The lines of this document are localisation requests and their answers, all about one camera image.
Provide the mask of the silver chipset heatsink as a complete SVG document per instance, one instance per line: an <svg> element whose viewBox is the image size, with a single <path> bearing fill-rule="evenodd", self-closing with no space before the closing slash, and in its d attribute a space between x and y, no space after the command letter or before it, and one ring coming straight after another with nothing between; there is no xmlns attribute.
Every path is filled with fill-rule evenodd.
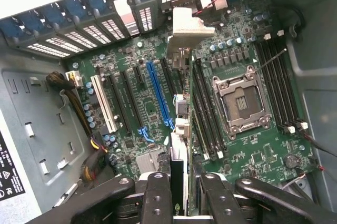
<svg viewBox="0 0 337 224"><path fill-rule="evenodd" d="M162 149L156 149L136 157L136 164L141 174L158 170L157 158L161 152Z"/></svg>

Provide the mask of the long black expansion slot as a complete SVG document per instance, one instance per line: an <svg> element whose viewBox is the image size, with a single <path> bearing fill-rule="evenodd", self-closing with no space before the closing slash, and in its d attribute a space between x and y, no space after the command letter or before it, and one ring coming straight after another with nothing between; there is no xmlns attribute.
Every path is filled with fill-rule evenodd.
<svg viewBox="0 0 337 224"><path fill-rule="evenodd" d="M164 77L166 79L167 86L169 88L171 96L174 96L176 94L176 89L173 83L172 75L171 75L171 70L167 64L167 61L165 58L160 59L160 63L162 66L162 70L164 73Z"/></svg>
<svg viewBox="0 0 337 224"><path fill-rule="evenodd" d="M121 99L121 94L120 94L120 92L118 90L118 87L117 87L116 80L115 80L113 75L108 75L108 79L111 83L111 89L112 89L113 95L115 96L115 100L117 102L117 107L118 107L119 112L120 112L121 121L124 125L126 134L128 136L130 136L132 134L132 129L131 129L131 125L130 125L130 122L128 120L128 117L127 117L127 114L126 114L126 111L125 111L125 107L124 107L122 99Z"/></svg>
<svg viewBox="0 0 337 224"><path fill-rule="evenodd" d="M121 75L122 75L124 84L126 86L126 92L127 92L127 95L128 95L129 101L130 101L131 109L134 112L135 120L137 122L137 128L141 129L143 127L143 122L142 122L140 112L138 110L138 106L136 104L136 100L135 100L135 96L133 94L131 82L128 78L128 75L127 75L126 71L122 71Z"/></svg>

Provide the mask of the grey power supply unit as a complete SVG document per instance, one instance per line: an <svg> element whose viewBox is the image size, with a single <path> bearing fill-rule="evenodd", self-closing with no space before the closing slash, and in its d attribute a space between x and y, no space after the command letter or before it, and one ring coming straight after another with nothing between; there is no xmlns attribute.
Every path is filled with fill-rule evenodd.
<svg viewBox="0 0 337 224"><path fill-rule="evenodd" d="M0 224L24 224L65 203L90 153L70 102L45 64L0 63Z"/></svg>

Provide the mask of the metal CPU socket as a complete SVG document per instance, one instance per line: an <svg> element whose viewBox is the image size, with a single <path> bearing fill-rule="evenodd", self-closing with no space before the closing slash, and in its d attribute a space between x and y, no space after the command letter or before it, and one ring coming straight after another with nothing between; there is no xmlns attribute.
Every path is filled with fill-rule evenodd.
<svg viewBox="0 0 337 224"><path fill-rule="evenodd" d="M214 98L230 140L240 133L262 127L268 129L271 112L257 69L252 65L235 77L212 77Z"/></svg>

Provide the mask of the white power connector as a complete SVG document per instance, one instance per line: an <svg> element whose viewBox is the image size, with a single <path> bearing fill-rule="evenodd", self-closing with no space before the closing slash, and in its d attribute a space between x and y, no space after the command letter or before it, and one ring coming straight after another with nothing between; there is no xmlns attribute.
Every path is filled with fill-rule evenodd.
<svg viewBox="0 0 337 224"><path fill-rule="evenodd" d="M74 84L76 88L83 88L83 80L78 70L72 70L65 73L66 79Z"/></svg>

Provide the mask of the green motherboard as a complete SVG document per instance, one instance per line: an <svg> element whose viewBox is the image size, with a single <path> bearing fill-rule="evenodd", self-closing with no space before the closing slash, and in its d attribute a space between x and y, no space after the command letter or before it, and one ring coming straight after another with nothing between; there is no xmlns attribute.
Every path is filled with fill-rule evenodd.
<svg viewBox="0 0 337 224"><path fill-rule="evenodd" d="M269 99L263 74L258 71L263 91L267 98L272 118L270 127L254 128L240 133L234 140L230 140L225 131L225 125L217 107L212 88L212 77L221 79L235 77L246 72L252 65L260 67L255 42L262 42L274 37L283 36L283 30L278 20L274 0L227 0L228 6L218 11L204 11L200 18L206 26L214 28L213 37L204 39L193 49L193 66L198 59L202 62L203 73L207 81L213 101L218 126L226 146L225 157L212 161L205 143L205 131L200 113L200 125L203 139L204 154L201 153L197 124L193 107L193 142L192 154L202 156L202 164L206 171L223 174L229 181L242 176L251 176L270 183L304 177L314 169L312 147L306 132L296 131L284 134L278 130L272 106ZM141 175L136 164L136 157L152 150L162 149L168 153L171 150L170 128L164 125L163 116L156 94L146 68L146 63L152 61L166 100L170 116L176 118L173 106L173 96L164 77L161 58L165 58L171 70L173 83L177 91L182 90L182 80L177 70L171 68L167 58L167 40L172 35L172 15L162 22L159 28L134 39L125 40L103 49L83 53L66 61L69 71L78 70L84 87L79 88L80 101L84 108L86 121L92 134L89 142L95 150L105 154L106 163L112 175L127 175L138 179ZM133 67L139 66L143 74L146 89L140 90L136 86ZM133 94L140 112L143 127L137 128L134 112L126 92L121 72L126 71L132 85ZM98 103L98 99L90 77L98 75L101 78L108 102L110 104L117 131L109 133ZM111 89L108 75L113 75L121 99L125 107L132 134L126 134L121 121L115 96ZM294 154L300 158L301 164L295 169L288 169L283 163L283 157Z"/></svg>

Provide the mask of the short black expansion slot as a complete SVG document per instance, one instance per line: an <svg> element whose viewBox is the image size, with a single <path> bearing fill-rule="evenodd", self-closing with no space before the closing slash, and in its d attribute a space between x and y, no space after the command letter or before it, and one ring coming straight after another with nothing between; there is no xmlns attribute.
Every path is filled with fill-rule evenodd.
<svg viewBox="0 0 337 224"><path fill-rule="evenodd" d="M135 75L135 80L136 80L136 86L140 89L140 90L145 90L146 89L146 84L145 84L145 80L143 77L143 74L140 70L139 66L134 66L133 67L133 72Z"/></svg>

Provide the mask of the white expansion slot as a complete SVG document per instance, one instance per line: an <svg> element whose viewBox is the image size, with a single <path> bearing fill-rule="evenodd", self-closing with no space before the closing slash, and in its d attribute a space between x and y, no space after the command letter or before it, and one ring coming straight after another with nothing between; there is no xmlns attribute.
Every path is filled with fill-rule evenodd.
<svg viewBox="0 0 337 224"><path fill-rule="evenodd" d="M102 81L100 76L98 75L94 75L90 77L91 82L93 84L97 99L98 99L98 103L101 107L101 111L105 120L105 124L108 128L108 132L109 133L114 133L117 131L117 125L116 122L114 120L114 115L112 113L110 104L108 102Z"/></svg>

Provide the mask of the thin socket locking lever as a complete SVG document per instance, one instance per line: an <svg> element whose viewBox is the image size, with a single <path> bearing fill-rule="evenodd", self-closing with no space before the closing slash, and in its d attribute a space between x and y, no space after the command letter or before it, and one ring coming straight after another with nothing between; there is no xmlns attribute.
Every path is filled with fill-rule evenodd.
<svg viewBox="0 0 337 224"><path fill-rule="evenodd" d="M284 54L287 51L286 48L282 49L279 53L277 53L275 56L273 56L272 58L270 58L269 60L267 60L264 64L262 64L259 68L257 68L254 73L257 73L259 70L261 70L262 68L264 68L266 65L268 65L269 63L273 62L274 60L276 60L278 57L280 57L282 54Z"/></svg>

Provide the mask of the open black PC case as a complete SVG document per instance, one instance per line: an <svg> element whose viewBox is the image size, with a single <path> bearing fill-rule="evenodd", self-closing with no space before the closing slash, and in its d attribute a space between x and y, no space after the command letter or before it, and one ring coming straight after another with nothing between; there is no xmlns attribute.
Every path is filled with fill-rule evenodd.
<svg viewBox="0 0 337 224"><path fill-rule="evenodd" d="M337 213L337 0L274 3L286 36L303 117L309 126L307 139L313 150L314 169L304 177L278 183L258 180ZM176 7L190 8L193 16L200 18L204 11L227 6L227 0L0 0L0 63L51 67L47 83L70 102L86 135L90 153L80 166L78 187L66 202L112 178L127 176L110 174L105 154L90 144L92 131L78 88L66 79L66 61L153 32L168 15L173 16ZM183 165L172 160L171 150L168 155L173 224L213 224L212 217L200 214L196 207L192 163L190 213L182 215ZM150 172L132 179L139 181ZM236 181L214 173L230 184Z"/></svg>

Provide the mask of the black RAM slot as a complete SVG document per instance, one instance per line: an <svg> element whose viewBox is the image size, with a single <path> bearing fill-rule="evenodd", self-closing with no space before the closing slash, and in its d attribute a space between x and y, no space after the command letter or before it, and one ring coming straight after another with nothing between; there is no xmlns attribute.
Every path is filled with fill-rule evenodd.
<svg viewBox="0 0 337 224"><path fill-rule="evenodd" d="M264 64L267 60L276 55L275 53L272 54L262 42L255 42L255 47L257 56L260 60L260 65ZM267 87L276 126L279 131L286 134L288 131L287 126L285 125L286 112L273 62L262 68L260 72L263 74L264 82Z"/></svg>
<svg viewBox="0 0 337 224"><path fill-rule="evenodd" d="M208 132L208 126L207 126L207 120L206 120L207 117L205 115L205 107L204 107L204 103L203 103L203 97L202 97L202 94L201 94L200 84L199 84L199 80L198 80L198 77L197 77L196 64L194 65L193 70L194 70L193 73L194 73L195 84L196 84L196 92L197 92L197 96L198 96L199 103L200 103L200 113L201 113L202 121L203 121L203 124L204 124L205 143L207 145L207 151L209 153L209 157L211 157L212 148L211 148L211 145L210 145L210 142L209 142L209 132Z"/></svg>
<svg viewBox="0 0 337 224"><path fill-rule="evenodd" d="M199 84L200 84L200 89L201 89L201 94L202 94L202 97L203 97L203 103L204 103L204 107L205 107L205 115L207 117L207 126L208 126L208 132L209 132L209 142L210 142L210 145L211 145L211 148L212 148L212 154L211 154L211 157L210 159L212 161L215 161L218 159L218 155L217 155L217 152L216 152L216 145L215 145L215 141L214 141L214 135L212 133L212 126L211 126L211 122L210 122L210 119L209 119L209 111L207 109L207 105L206 105L206 99L205 99L205 95L202 91L202 87L201 87L201 82L200 82L200 77L199 77L199 73L198 73L198 70L197 70L197 77L198 77L198 80L199 80Z"/></svg>
<svg viewBox="0 0 337 224"><path fill-rule="evenodd" d="M301 107L301 103L300 103L300 100L299 100L299 92L297 90L297 86L296 86L296 81L295 81L295 78L294 78L294 72L292 70L292 67L291 67L291 61L290 61L290 52L288 51L288 47L287 47L287 44L286 44L286 36L283 35L283 36L278 36L278 37L282 37L285 41L285 45L286 45L286 48L287 48L287 56L286 56L286 66L288 68L288 72L289 72L289 77L290 77L290 81L291 81L291 86L292 86L292 90L293 90L293 93L294 93L294 96L295 96L295 101L296 101L296 104L297 104L297 107L298 107L298 112L299 112L299 119L296 120L296 122L298 123L298 128L295 130L296 131L301 131L301 132L306 132L306 130L308 129L308 122L305 120L305 118L303 117L303 109Z"/></svg>
<svg viewBox="0 0 337 224"><path fill-rule="evenodd" d="M225 157L226 146L223 142L222 133L218 126L218 120L215 114L213 101L211 98L211 94L209 92L207 81L203 73L202 62L200 59L197 60L196 66L197 66L197 70L198 70L199 77L200 77L202 91L205 95L207 109L209 111L209 119L210 119L211 126L212 126L212 133L214 135L216 152L217 152L218 158L223 159Z"/></svg>
<svg viewBox="0 0 337 224"><path fill-rule="evenodd" d="M192 67L192 81L193 81L193 107L194 107L194 116L197 124L197 137L201 149L201 153L204 154L204 147L203 147L203 139L202 139L202 132L201 132L201 125L200 125L200 111L199 111L199 104L198 104L198 97L197 97L197 89L196 89L196 78L195 78L195 70L194 66Z"/></svg>
<svg viewBox="0 0 337 224"><path fill-rule="evenodd" d="M275 37L269 41L269 49L271 50L272 54L277 54L284 48L286 48L286 45L282 37ZM285 59L287 55L287 52L282 54L273 62L273 65L276 70L276 76L280 85L281 96L284 101L284 107L286 112L285 123L292 125L297 129L298 123L296 122L296 120L299 119L299 112L292 90L288 68L286 66Z"/></svg>
<svg viewBox="0 0 337 224"><path fill-rule="evenodd" d="M280 37L264 40L256 46L260 61L265 64L262 73L276 126L285 134L293 134L295 133L293 123L298 118L298 108L286 64L288 53L284 51L285 48L285 41Z"/></svg>

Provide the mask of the round coin battery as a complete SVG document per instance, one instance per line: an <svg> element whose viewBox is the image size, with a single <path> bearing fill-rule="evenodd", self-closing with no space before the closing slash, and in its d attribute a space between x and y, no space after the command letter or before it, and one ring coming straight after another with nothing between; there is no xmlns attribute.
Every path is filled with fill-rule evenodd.
<svg viewBox="0 0 337 224"><path fill-rule="evenodd" d="M300 158L294 154L287 154L283 157L283 163L288 169L295 169L301 164Z"/></svg>

